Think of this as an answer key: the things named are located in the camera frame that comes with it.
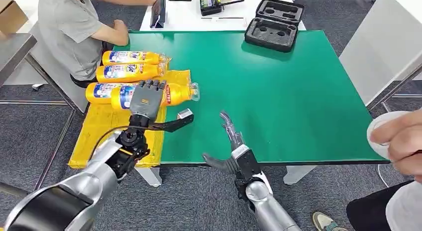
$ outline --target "robotic arm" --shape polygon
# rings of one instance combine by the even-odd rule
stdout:
[[[145,130],[174,132],[193,121],[194,115],[187,109],[179,113],[178,120],[154,123],[165,83],[141,81],[130,104],[129,125],[106,132],[94,146],[91,160],[80,173],[21,200],[7,217],[5,230],[89,230],[103,202],[137,161],[149,154]],[[97,148],[102,138],[111,132],[111,136]]]
[[[231,157],[218,160],[204,153],[204,161],[221,171],[236,175],[234,184],[238,197],[248,203],[263,231],[301,231],[286,210],[274,199],[267,177],[252,150],[245,145],[241,133],[236,132],[228,114],[221,112],[220,117],[224,120],[222,126],[230,140]]]
[[[6,231],[87,231],[107,197],[134,168],[138,160],[149,154],[145,130],[174,132],[194,119],[187,109],[177,120],[155,123],[165,81],[141,81],[130,104],[129,125],[106,132],[94,146],[91,160],[80,173],[57,184],[37,190],[21,200],[7,217]],[[283,207],[274,199],[267,177],[252,150],[235,131],[229,116],[222,112],[231,143],[231,157],[217,160],[203,154],[205,162],[236,175],[238,197],[244,199],[263,231],[301,231]],[[103,137],[110,137],[100,146]]]

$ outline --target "sneaker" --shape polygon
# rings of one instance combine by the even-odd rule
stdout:
[[[312,215],[312,220],[318,231],[347,231],[346,229],[339,228],[338,224],[332,218],[321,212],[315,212]]]

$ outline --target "green table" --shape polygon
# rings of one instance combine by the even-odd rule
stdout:
[[[167,110],[173,120],[190,108],[195,120],[165,134],[162,165],[203,164],[203,152],[228,158],[221,110],[261,163],[386,162],[368,145],[371,116],[322,31],[301,31],[290,53],[247,44],[240,31],[135,32],[115,49],[165,53],[200,86],[199,102]]]

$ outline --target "gray carpet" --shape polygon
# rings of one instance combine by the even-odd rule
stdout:
[[[322,29],[337,54],[340,54],[370,8],[370,0],[297,0],[306,6],[304,24],[307,29]],[[125,21],[138,29],[144,7],[116,6],[95,1],[101,21]],[[421,92],[419,83],[410,83],[407,92]],[[45,86],[33,92],[30,86],[4,86],[0,99],[57,100],[60,97]],[[418,100],[391,99],[393,110],[415,110]],[[54,149],[61,127],[69,114],[66,107],[0,105],[0,181],[24,189],[32,189]],[[373,116],[385,113],[382,107]],[[77,170],[67,162],[83,122],[76,117],[63,141],[58,156],[44,185],[69,177]],[[384,188],[376,165],[319,166],[298,184],[283,183],[285,167],[264,167],[270,178],[275,198],[291,214],[304,231],[316,230],[311,221],[314,211],[332,216],[341,226],[353,230],[347,220],[348,202]],[[382,165],[389,185],[408,179],[391,165]],[[163,185],[148,186],[132,172],[119,186],[99,213],[95,230],[140,231],[256,231],[257,223],[238,200],[233,177],[208,167],[162,168]],[[0,192],[0,222],[4,222],[18,198]]]

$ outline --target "robot finger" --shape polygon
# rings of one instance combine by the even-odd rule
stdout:
[[[161,84],[160,84],[160,86],[158,88],[159,89],[164,89],[166,87],[166,83],[167,83],[166,80],[161,81]]]
[[[160,84],[159,80],[154,80],[152,84],[152,89],[158,91],[158,85]]]
[[[152,85],[152,80],[151,80],[151,79],[146,80],[146,82],[145,82],[145,86],[146,86],[147,88],[150,88],[150,87],[151,87],[151,85]]]
[[[145,85],[145,80],[141,80],[141,81],[139,81],[139,85],[140,85],[141,87],[143,87],[143,86]]]

